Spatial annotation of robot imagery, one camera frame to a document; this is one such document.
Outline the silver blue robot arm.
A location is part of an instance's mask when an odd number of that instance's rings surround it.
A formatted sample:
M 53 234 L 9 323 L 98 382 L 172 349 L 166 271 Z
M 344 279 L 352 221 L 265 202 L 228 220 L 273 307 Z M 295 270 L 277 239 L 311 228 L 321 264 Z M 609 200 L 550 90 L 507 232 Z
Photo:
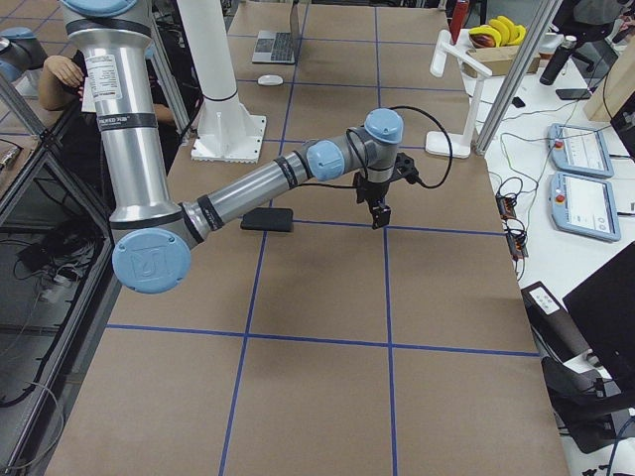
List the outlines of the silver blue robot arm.
M 389 223 L 385 197 L 392 182 L 417 179 L 414 162 L 399 150 L 402 117 L 379 108 L 341 136 L 304 143 L 217 191 L 176 203 L 146 68 L 151 4 L 65 1 L 62 9 L 68 37 L 84 56 L 116 201 L 110 218 L 113 269 L 135 292 L 157 294 L 179 285 L 190 269 L 191 250 L 209 233 L 310 179 L 352 174 L 374 228 Z
M 1 75 L 6 80 L 15 82 L 26 75 L 36 87 L 48 57 L 31 29 L 12 27 L 1 32 Z

